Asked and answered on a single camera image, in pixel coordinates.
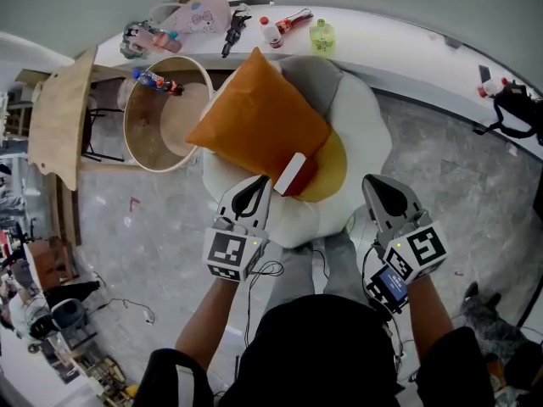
white cushion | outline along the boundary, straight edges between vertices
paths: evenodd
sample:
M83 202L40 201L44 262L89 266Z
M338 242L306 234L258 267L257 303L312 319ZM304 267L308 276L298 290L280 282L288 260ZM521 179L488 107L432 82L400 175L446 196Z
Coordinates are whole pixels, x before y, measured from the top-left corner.
M203 116L234 74L222 85ZM266 230L270 239L284 248L295 248L340 232L355 210L364 204L361 188L364 175L380 173L392 149L375 95L366 83L351 74L344 73L327 120L341 138L347 154L345 181L338 192L318 203L283 198L277 192L272 194ZM217 202L226 190L253 175L209 149L204 149L203 161L204 185Z

blue screen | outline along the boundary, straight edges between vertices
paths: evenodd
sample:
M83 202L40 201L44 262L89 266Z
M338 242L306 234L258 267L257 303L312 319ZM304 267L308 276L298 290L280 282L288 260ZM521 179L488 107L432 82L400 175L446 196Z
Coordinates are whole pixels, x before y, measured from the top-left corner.
M406 284L398 273L392 270L390 267L379 275L379 278L383 281L389 291L394 295L394 298L399 302L407 295Z

black shirt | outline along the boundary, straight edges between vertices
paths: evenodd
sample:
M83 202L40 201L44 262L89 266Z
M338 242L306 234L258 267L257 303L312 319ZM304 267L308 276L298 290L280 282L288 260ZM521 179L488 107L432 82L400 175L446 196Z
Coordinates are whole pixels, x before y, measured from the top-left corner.
M204 370L172 349L153 352L135 407L178 406L179 370L193 373L193 406L210 407ZM493 406L483 357L470 329L440 339L418 372L425 406ZM238 378L221 407L284 405L398 405L394 350L372 309L333 295L312 295L267 312L245 350Z

gray concrete floor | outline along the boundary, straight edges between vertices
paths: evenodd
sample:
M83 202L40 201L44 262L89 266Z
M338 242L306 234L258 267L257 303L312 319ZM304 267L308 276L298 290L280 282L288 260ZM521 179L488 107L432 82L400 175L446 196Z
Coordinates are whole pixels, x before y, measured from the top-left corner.
M104 83L99 91L99 104L113 105L115 86ZM444 114L382 95L378 101L394 144L383 173L412 186L442 222L450 242L450 259L433 275L446 308L457 315L467 285L477 280L483 288L503 294L498 310L516 322L543 275L541 223L531 209L541 164L521 152L511 155L502 140L476 136L469 125ZM97 119L92 144L98 152L127 156L121 140L121 114ZM140 201L132 210L131 198ZM213 280L200 258L204 229L212 222L216 204L204 188L197 159L165 174L81 174L79 205L83 243L76 251L77 261L108 284L86 301L87 307L128 298L156 314L150 326L143 309L113 302L91 317L99 329L98 341L138 381L149 354L173 346ZM364 208L355 213L351 236L360 264L375 237ZM271 244L264 260L277 259L280 253ZM378 264L371 258L370 265ZM318 254L315 265L318 291L324 285ZM253 289L251 332L272 282L262 277ZM232 383L235 356L243 352L247 292L243 284L210 367L215 390ZM402 339L412 339L408 309L399 324ZM406 344L406 352L400 378L417 366L413 343Z

black shoe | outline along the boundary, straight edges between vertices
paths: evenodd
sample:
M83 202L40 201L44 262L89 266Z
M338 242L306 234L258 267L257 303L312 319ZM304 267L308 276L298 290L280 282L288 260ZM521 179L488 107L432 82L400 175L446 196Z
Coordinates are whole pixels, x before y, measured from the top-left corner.
M486 302L486 307L495 310L495 307L500 303L500 300L501 294L496 293L492 297L490 297L490 300L488 302Z
M473 282L469 287L467 287L466 293L464 294L464 300L471 298L479 294L479 285L477 282Z

